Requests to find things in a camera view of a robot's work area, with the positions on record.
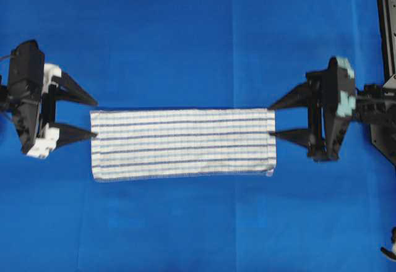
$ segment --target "blue tabletop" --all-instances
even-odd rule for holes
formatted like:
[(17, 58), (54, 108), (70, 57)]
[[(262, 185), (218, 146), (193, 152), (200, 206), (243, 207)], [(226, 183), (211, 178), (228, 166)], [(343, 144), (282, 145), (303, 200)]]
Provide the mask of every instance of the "blue tabletop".
[[(376, 0), (1, 0), (0, 53), (37, 39), (101, 108), (266, 107), (345, 56), (383, 83)], [(8, 63), (0, 64), (6, 81)], [(59, 103), (89, 129), (90, 108)], [(351, 124), (340, 161), (278, 141), (273, 177), (99, 184), (90, 143), (45, 161), (1, 121), (1, 271), (394, 271), (394, 167)], [(304, 127), (280, 111), (277, 129)]]

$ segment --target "light blue plastic part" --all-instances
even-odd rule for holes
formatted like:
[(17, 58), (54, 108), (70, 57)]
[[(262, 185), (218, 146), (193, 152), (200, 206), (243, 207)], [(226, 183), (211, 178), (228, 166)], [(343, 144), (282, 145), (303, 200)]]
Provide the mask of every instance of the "light blue plastic part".
[(340, 91), (341, 102), (337, 107), (337, 115), (340, 117), (351, 116), (352, 110), (356, 108), (356, 97), (348, 96), (345, 91)]
[(338, 66), (340, 66), (341, 68), (346, 69), (346, 71), (348, 72), (348, 76), (350, 79), (354, 79), (355, 78), (355, 71), (352, 69), (351, 64), (349, 63), (349, 60), (345, 57), (336, 57), (337, 62), (338, 62)]

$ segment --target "towel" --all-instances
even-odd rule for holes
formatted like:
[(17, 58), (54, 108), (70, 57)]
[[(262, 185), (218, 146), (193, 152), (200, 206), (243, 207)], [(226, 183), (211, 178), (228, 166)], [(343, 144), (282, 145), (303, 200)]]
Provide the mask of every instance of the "towel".
[(275, 113), (256, 109), (91, 111), (96, 181), (263, 174), (276, 165)]

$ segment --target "cable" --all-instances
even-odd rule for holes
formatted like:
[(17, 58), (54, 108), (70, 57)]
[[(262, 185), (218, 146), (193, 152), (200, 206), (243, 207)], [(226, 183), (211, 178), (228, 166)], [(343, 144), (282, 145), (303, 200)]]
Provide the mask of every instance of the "cable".
[(8, 54), (7, 56), (0, 57), (0, 62), (1, 62), (1, 61), (4, 61), (4, 60), (6, 60), (6, 59), (10, 59), (10, 58), (12, 58), (12, 57), (14, 57), (14, 56), (11, 55), (11, 54)]

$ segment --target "striped towel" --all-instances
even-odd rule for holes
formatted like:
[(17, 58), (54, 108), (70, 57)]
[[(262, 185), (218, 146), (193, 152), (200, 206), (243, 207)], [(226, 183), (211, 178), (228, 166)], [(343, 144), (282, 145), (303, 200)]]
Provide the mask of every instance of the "striped towel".
[(265, 174), (276, 165), (266, 109), (91, 111), (96, 181)]

